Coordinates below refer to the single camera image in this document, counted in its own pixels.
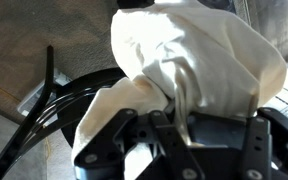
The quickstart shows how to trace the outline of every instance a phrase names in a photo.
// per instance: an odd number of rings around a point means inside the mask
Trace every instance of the white cloth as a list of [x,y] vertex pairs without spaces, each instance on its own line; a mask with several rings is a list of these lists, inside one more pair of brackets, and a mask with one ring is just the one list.
[[278,51],[232,13],[197,1],[119,10],[112,48],[128,78],[100,90],[80,122],[72,158],[121,108],[139,114],[176,101],[175,122],[189,144],[192,112],[246,117],[283,86],[286,64]]

